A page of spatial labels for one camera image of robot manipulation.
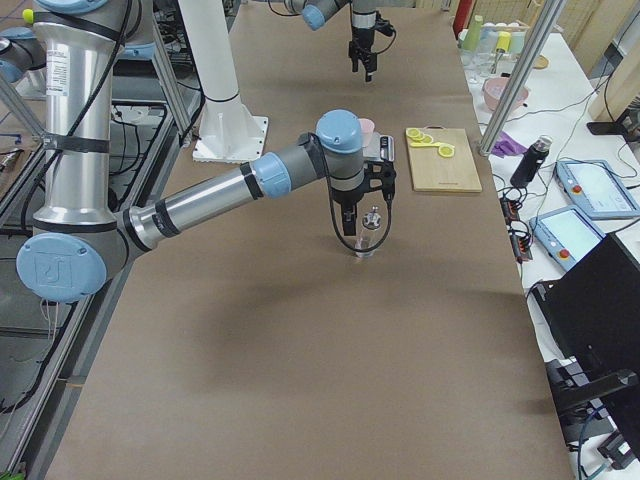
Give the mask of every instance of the wooden cutting board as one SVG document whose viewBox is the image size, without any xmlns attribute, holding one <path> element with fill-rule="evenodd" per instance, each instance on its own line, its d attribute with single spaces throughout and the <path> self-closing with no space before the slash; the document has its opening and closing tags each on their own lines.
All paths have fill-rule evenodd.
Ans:
<svg viewBox="0 0 640 480">
<path fill-rule="evenodd" d="M 436 142 L 455 146 L 451 158 L 443 158 L 437 148 L 414 148 L 405 136 L 413 189 L 417 192 L 481 192 L 482 185 L 473 161 L 467 134 L 462 128 L 419 128 Z"/>
</svg>

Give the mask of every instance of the white table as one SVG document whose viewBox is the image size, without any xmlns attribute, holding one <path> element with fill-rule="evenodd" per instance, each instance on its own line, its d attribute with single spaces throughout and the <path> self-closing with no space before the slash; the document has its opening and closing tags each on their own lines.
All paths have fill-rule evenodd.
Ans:
<svg viewBox="0 0 640 480">
<path fill-rule="evenodd" d="M 531 145 L 540 135 L 550 135 L 554 139 L 549 157 L 545 162 L 545 167 L 540 171 L 540 177 L 536 177 L 528 186 L 528 191 L 543 194 L 545 186 L 542 183 L 549 183 L 553 174 L 552 165 L 556 160 L 563 157 L 570 157 L 580 160 L 605 159 L 612 169 L 620 175 L 633 175 L 633 170 L 623 163 L 627 162 L 638 170 L 638 176 L 632 179 L 624 179 L 625 185 L 640 184 L 640 166 L 635 156 L 628 147 L 624 146 L 624 141 L 619 136 L 593 136 L 588 131 L 586 123 L 591 121 L 587 111 L 588 105 L 596 98 L 593 87 L 580 69 L 571 50 L 558 33 L 551 34 L 542 51 L 543 55 L 550 61 L 549 67 L 544 70 L 533 70 L 526 83 L 530 89 L 530 95 L 526 106 L 519 107 L 511 115 L 510 119 L 520 117 L 527 112 L 539 110 L 558 110 L 564 107 L 581 102 L 578 105 L 567 108 L 561 112 L 541 112 L 526 115 L 523 118 L 507 122 L 503 130 L 514 140 L 525 147 Z M 513 63 L 501 62 L 498 73 L 509 72 L 513 69 Z M 482 94 L 482 78 L 476 77 L 472 72 L 467 71 L 469 91 L 473 96 L 474 109 L 478 123 L 483 129 L 483 125 L 489 122 L 491 111 L 484 103 Z M 489 156 L 489 161 L 493 173 L 507 183 L 513 171 L 517 167 L 521 157 L 500 158 L 495 155 Z M 495 179 L 496 189 L 504 187 L 502 181 Z M 640 200 L 640 188 L 631 190 L 634 197 Z M 542 197 L 530 196 L 520 210 L 523 220 L 528 220 L 538 214 L 548 212 L 570 205 L 571 202 L 562 192 L 555 180 L 549 184 L 549 192 L 542 204 Z M 596 222 L 605 232 L 613 231 L 627 223 L 628 220 L 608 220 Z M 638 258 L 640 257 L 640 224 L 624 230 L 619 234 L 627 248 Z M 537 242 L 532 248 L 533 261 L 525 262 L 522 270 L 522 285 L 528 290 L 539 280 L 555 280 L 564 274 L 560 266 L 551 259 L 546 250 Z M 558 349 L 549 328 L 540 312 L 535 300 L 529 299 L 529 311 L 536 329 L 536 335 L 540 351 L 545 361 L 555 358 L 562 359 L 563 355 Z M 596 447 L 604 441 L 606 435 L 594 437 L 587 442 L 582 452 L 582 465 L 587 472 L 595 471 L 603 462 L 602 456 L 597 452 Z M 576 465 L 575 454 L 571 454 L 571 462 Z M 602 480 L 623 480 L 640 478 L 640 462 L 634 461 L 623 471 L 608 469 L 599 475 Z"/>
</svg>

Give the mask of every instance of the metal pole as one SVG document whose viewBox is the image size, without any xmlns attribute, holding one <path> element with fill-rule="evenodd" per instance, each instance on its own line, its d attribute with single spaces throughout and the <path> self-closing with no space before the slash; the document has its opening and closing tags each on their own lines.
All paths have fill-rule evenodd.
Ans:
<svg viewBox="0 0 640 480">
<path fill-rule="evenodd" d="M 193 158 L 225 162 L 259 158 L 269 122 L 252 116 L 242 103 L 222 2 L 179 0 L 178 5 L 207 100 Z"/>
<path fill-rule="evenodd" d="M 520 89 L 527 81 L 533 64 L 538 58 L 542 47 L 547 41 L 547 37 L 551 33 L 566 3 L 567 0 L 547 0 L 544 3 L 540 17 L 533 26 L 531 36 L 524 46 L 522 55 L 513 69 L 509 82 L 500 97 L 498 106 L 495 112 L 493 112 L 491 120 L 489 120 L 489 124 L 484 131 L 480 142 L 480 155 L 486 157 L 491 152 L 498 135 L 502 131 L 502 127 L 507 121 L 509 113 L 511 113 L 511 108 L 518 97 L 518 92 L 520 92 Z"/>
<path fill-rule="evenodd" d="M 16 89 L 0 75 L 0 99 L 34 137 L 41 138 L 44 127 Z"/>
<path fill-rule="evenodd" d="M 169 55 L 167 55 L 167 52 L 164 49 L 162 34 L 160 33 L 160 29 L 158 28 L 155 18 L 153 19 L 153 40 L 156 44 L 156 51 L 151 62 L 156 70 L 156 74 L 158 75 L 162 91 L 164 92 L 165 97 L 167 97 L 169 110 L 171 110 L 173 118 L 175 118 L 176 124 L 178 125 L 178 131 L 180 132 L 180 135 L 187 135 L 188 138 L 185 138 L 185 140 L 190 143 L 191 135 L 187 130 L 189 130 L 191 119 L 189 118 L 189 113 L 187 112 L 187 108 L 185 107 L 182 96 L 178 90 L 178 80 L 176 79 L 176 74 L 171 67 Z"/>
</svg>

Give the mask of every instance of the brown paper sheet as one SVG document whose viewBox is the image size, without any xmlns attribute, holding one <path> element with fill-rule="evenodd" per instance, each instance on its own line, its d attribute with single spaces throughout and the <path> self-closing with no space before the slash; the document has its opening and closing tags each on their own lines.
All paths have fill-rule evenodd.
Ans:
<svg viewBox="0 0 640 480">
<path fill-rule="evenodd" d="M 346 11 L 312 33 L 241 7 L 268 149 L 338 107 L 398 140 L 425 122 L 479 138 L 447 14 L 384 14 L 398 40 L 365 85 Z M 399 147 L 393 229 L 366 261 L 333 237 L 320 182 L 141 258 L 48 478 L 572 478 L 487 163 L 483 193 L 424 195 Z M 167 193 L 228 168 L 185 152 Z"/>
</svg>

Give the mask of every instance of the black water bottle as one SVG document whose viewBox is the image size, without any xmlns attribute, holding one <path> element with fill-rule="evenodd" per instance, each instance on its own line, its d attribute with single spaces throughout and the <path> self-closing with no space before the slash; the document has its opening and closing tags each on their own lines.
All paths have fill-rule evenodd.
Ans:
<svg viewBox="0 0 640 480">
<path fill-rule="evenodd" d="M 525 152 L 520 165 L 516 168 L 511 176 L 511 185 L 516 188 L 525 188 L 529 182 L 536 176 L 536 172 L 544 163 L 549 155 L 549 147 L 551 146 L 551 137 L 541 135 L 536 142 Z"/>
</svg>

